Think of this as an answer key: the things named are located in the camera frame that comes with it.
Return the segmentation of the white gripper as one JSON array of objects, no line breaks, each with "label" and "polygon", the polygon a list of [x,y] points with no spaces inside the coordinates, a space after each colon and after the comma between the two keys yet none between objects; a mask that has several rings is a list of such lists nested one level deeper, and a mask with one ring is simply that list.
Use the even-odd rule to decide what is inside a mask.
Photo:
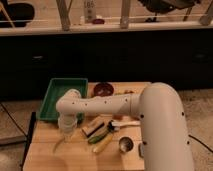
[{"label": "white gripper", "polygon": [[64,134],[73,134],[77,127],[77,118],[74,115],[60,115],[58,126]]}]

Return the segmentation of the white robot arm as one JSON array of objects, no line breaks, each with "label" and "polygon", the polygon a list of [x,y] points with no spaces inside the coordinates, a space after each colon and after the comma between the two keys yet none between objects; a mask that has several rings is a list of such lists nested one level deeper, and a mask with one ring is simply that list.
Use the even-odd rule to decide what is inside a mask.
[{"label": "white robot arm", "polygon": [[83,98],[68,90],[56,102],[59,128],[66,132],[77,113],[129,115],[140,119],[145,171],[194,171],[185,112],[180,96],[157,82],[140,93]]}]

